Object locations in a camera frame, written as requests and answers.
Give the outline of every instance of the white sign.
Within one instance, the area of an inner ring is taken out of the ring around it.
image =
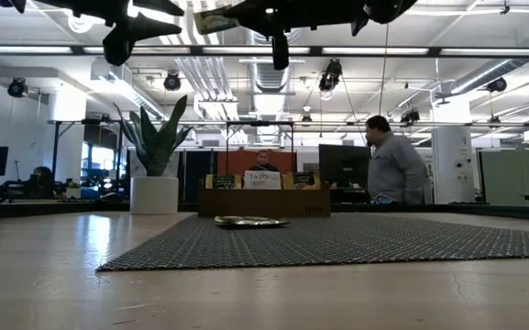
[[[280,189],[281,174],[267,170],[246,170],[245,189]]]

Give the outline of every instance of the white ceiling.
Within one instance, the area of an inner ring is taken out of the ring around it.
[[[218,1],[221,6],[231,0]],[[437,13],[441,11],[462,11],[468,8],[474,0],[419,0],[412,10]],[[473,9],[500,9],[503,1],[481,0]],[[53,10],[54,7],[39,4],[40,8]],[[529,9],[529,1],[511,1],[513,9]],[[0,8],[0,44],[52,44],[52,43],[84,43],[99,45],[103,37],[110,30],[102,25],[95,25],[84,34],[76,34],[69,30],[67,16],[61,11],[39,12],[33,7],[26,14],[20,15],[13,9]],[[227,31],[219,35],[225,44],[245,44],[247,32],[243,28]],[[350,26],[320,27],[316,31],[303,30],[298,39],[300,45],[365,45],[383,46],[386,42],[386,26],[369,23],[357,37],[351,37]],[[522,46],[529,39],[529,14],[509,13],[508,15],[465,15],[465,16],[418,16],[405,14],[389,26],[389,45],[391,46],[464,46],[464,47],[516,47]],[[160,44],[155,38],[146,40],[144,44]],[[225,66],[229,83],[234,96],[238,100],[240,113],[247,112],[251,107],[251,91],[248,66],[239,63],[240,58],[225,58]],[[99,83],[90,79],[93,57],[0,57],[1,66],[17,67],[51,67],[73,79],[79,81],[93,92],[99,93],[120,105],[128,106],[124,100],[114,93],[106,93]],[[292,65],[290,92],[295,95],[287,97],[285,117],[298,119],[303,114],[303,106],[310,105],[314,120],[320,118],[323,109],[324,120],[344,120],[351,117],[352,108],[360,116],[368,114],[388,113],[401,101],[411,96],[414,88],[424,87],[429,82],[455,80],[485,64],[487,60],[444,59],[438,62],[439,74],[436,72],[435,59],[387,59],[384,79],[390,81],[384,86],[380,107],[380,88],[382,79],[383,59],[355,59],[341,60],[346,84],[341,82],[334,91],[333,97],[320,103],[315,79],[322,71],[328,58],[305,58],[304,63]],[[145,89],[160,105],[172,105],[183,94],[193,96],[191,85],[184,79],[182,88],[177,93],[166,92],[162,87],[159,74],[164,75],[168,70],[177,70],[177,65],[170,57],[141,58],[133,57],[127,66],[136,74],[138,86]],[[157,80],[150,85],[148,77]],[[511,72],[504,77],[509,89],[515,92],[505,92],[506,95],[494,99],[492,111],[498,112],[529,102],[529,86],[519,89],[520,85],[529,83],[529,64]],[[409,89],[404,85],[409,82]],[[490,116],[490,103],[487,93],[473,92],[472,114],[475,119]],[[418,98],[415,106],[427,115],[430,103],[425,98]],[[512,118],[512,120],[528,120],[528,116]]]

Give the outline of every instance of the gray mat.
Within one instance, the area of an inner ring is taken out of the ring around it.
[[[529,232],[366,214],[293,220],[286,228],[230,230],[192,216],[97,270],[501,258],[529,258]]]

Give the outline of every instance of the white planter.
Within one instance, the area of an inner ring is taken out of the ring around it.
[[[133,215],[173,215],[179,207],[179,179],[136,177],[131,179],[129,212]]]

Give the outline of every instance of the man's hair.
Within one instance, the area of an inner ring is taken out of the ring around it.
[[[375,115],[366,121],[366,126],[370,129],[378,129],[382,133],[390,132],[391,125],[385,117],[381,115]]]

